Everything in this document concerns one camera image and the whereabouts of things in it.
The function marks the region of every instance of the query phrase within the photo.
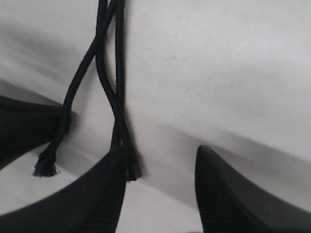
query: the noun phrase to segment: white surface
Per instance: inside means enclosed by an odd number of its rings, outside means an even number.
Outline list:
[[[95,0],[0,0],[1,79],[62,102],[96,8]],[[310,11],[309,0],[128,1],[126,108],[146,176],[128,185],[119,232],[200,231],[201,143],[311,210]],[[110,31],[111,75],[113,42]],[[17,160],[0,172],[1,211],[65,186],[108,151],[113,116],[94,65],[73,109],[79,121],[59,153],[63,173],[34,179],[34,156]]]

